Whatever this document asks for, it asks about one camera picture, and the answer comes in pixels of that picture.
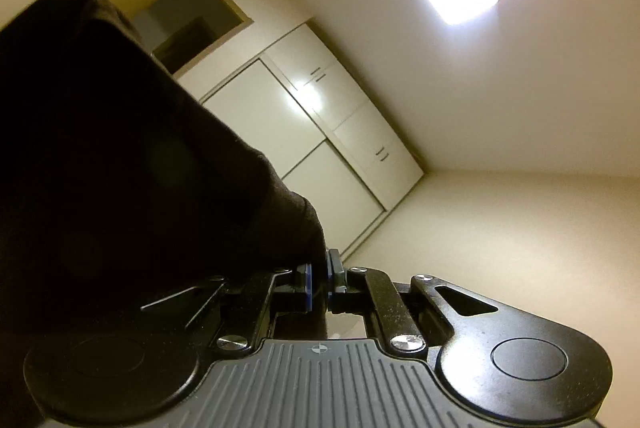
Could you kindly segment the dark brown garment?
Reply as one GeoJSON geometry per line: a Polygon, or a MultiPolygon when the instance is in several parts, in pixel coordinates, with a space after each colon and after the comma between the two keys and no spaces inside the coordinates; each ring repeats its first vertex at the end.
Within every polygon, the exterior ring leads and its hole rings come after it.
{"type": "Polygon", "coordinates": [[[216,278],[326,278],[314,207],[189,96],[110,0],[1,34],[1,422],[111,425],[194,382],[216,278]]]}

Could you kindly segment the white built-in wardrobe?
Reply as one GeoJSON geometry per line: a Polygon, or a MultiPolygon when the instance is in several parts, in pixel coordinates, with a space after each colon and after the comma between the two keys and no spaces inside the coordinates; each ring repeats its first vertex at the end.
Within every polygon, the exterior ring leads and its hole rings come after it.
{"type": "Polygon", "coordinates": [[[307,25],[240,36],[178,71],[206,110],[262,151],[349,256],[423,170],[360,84],[307,25]]]}

